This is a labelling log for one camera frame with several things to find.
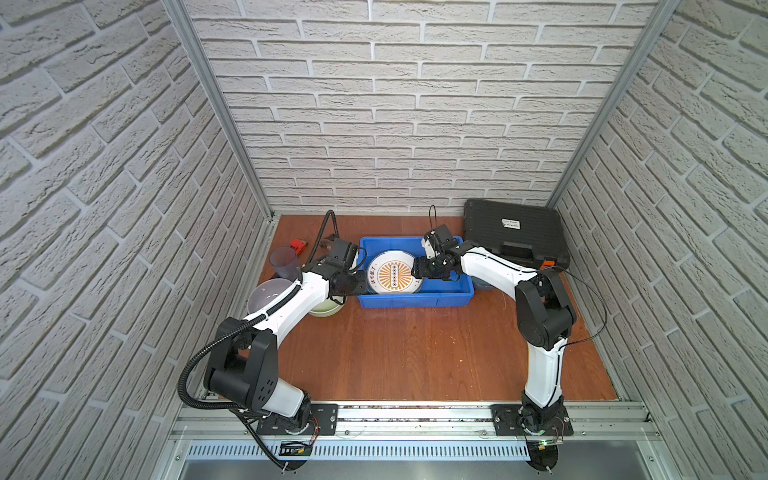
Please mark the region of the green bowl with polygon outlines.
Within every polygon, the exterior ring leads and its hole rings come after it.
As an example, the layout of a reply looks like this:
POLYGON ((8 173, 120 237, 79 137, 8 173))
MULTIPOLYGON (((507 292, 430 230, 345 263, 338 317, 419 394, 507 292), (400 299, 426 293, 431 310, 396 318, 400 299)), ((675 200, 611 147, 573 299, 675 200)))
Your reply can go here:
POLYGON ((334 299, 327 299, 319 305, 313 307, 309 314, 318 318, 330 317, 338 313, 343 307, 343 303, 339 303, 334 299))

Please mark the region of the sunburst pattern plate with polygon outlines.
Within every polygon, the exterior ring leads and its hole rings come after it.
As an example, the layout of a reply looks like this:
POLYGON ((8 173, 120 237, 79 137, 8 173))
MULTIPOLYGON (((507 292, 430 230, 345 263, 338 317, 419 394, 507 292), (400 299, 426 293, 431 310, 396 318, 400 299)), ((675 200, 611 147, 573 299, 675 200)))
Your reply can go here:
POLYGON ((376 256, 367 267, 371 292, 379 295, 414 294, 423 280, 412 275, 415 257, 402 250, 389 250, 376 256))

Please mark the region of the grey translucent cup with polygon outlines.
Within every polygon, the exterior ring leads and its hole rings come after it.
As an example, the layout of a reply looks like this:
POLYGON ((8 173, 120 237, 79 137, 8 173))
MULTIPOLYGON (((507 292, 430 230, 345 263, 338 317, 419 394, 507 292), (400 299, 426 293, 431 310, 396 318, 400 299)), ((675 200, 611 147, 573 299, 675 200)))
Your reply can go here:
POLYGON ((301 274, 298 256, 290 246, 274 250, 269 256, 269 263, 277 278, 296 281, 301 274))

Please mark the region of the lilac bowl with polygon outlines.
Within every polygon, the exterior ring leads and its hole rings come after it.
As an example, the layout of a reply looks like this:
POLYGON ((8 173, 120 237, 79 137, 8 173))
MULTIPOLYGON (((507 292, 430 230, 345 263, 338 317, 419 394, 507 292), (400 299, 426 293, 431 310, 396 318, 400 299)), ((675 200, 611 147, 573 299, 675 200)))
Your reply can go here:
POLYGON ((253 314, 270 304, 285 290, 291 290, 293 282, 284 278, 273 278, 258 285, 247 301, 247 313, 253 314))

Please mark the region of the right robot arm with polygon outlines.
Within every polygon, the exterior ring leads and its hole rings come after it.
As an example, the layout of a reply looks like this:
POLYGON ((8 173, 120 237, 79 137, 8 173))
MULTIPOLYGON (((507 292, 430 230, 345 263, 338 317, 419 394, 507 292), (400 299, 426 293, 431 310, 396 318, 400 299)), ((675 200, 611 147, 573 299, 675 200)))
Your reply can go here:
POLYGON ((460 243, 445 225, 421 240, 425 254, 414 260, 411 274, 447 281, 452 273, 475 277, 515 301, 515 319, 528 345, 528 373, 518 413, 521 427, 543 435, 563 407, 564 350, 577 315, 558 273, 524 267, 471 242, 460 243))

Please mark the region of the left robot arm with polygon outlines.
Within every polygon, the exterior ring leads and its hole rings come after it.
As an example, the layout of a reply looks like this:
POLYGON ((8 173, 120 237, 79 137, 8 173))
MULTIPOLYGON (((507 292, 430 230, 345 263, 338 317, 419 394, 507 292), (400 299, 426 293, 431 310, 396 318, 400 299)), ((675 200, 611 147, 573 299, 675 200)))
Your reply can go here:
POLYGON ((293 429, 308 424, 309 394, 279 377, 280 345, 324 301, 365 292, 365 259, 356 244, 336 238, 330 252, 307 262, 276 299, 242 320, 222 322, 217 335, 224 340, 207 354, 204 386, 236 411, 277 415, 293 429))

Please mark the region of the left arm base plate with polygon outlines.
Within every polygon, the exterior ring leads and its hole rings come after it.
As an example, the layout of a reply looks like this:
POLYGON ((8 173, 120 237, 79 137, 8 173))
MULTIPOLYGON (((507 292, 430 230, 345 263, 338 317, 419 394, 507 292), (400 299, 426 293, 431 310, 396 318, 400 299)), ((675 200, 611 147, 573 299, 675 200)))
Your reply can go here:
POLYGON ((339 405, 317 403, 303 405, 293 417, 270 413, 258 421, 259 435, 334 436, 339 418, 339 405))

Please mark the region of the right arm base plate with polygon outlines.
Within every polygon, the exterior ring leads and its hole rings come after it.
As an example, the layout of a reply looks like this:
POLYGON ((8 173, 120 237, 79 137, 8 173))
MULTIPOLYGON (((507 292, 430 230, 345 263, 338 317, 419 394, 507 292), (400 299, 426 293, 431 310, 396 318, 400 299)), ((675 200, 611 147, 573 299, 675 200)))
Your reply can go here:
POLYGON ((497 436, 562 436, 574 434, 562 403, 539 408, 535 404, 492 404, 491 420, 497 436))

